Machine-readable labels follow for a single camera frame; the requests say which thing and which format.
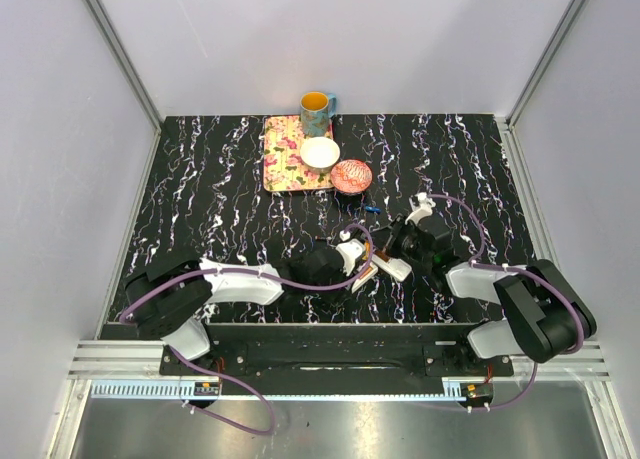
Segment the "white remote control with batteries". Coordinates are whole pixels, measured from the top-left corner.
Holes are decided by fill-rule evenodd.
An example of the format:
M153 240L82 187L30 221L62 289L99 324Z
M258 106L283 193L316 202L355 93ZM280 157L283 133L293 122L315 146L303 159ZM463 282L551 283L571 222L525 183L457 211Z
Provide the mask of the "white remote control with batteries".
M381 251L376 251L372 262L382 271L398 282L403 282L411 274L412 268L402 259L392 258Z

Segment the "white remote with orange label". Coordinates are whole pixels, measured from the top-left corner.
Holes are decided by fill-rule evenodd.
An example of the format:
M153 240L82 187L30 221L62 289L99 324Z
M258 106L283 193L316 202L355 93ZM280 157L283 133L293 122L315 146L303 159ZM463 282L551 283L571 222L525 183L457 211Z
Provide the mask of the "white remote with orange label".
M358 272L358 277L351 285L351 292L355 293L370 279L374 278L377 273L378 273L378 267L375 264L370 264L367 267L363 266L361 270Z

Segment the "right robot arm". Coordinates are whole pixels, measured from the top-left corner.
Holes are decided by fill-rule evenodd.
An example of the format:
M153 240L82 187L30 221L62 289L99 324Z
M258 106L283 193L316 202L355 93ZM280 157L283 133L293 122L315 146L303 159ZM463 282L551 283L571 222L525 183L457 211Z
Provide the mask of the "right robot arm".
M547 259L526 266L465 259L455 253L451 230L438 216L399 215L373 236L379 258L424 274L434 292L501 307L503 319L478 324L460 340L454 359L465 374L476 375L504 355L545 363L578 351L597 331L592 312Z

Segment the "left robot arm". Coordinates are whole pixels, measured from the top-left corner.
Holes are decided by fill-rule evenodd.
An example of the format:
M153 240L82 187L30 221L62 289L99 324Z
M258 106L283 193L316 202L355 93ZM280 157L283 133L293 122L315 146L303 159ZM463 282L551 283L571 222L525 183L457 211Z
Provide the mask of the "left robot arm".
M161 340L182 355L195 374L213 369L217 359L196 313L205 306L252 303L268 306L312 292L332 292L347 280L355 263L332 247L274 265L220 264L192 254L171 253L129 276L128 305L120 321L144 340Z

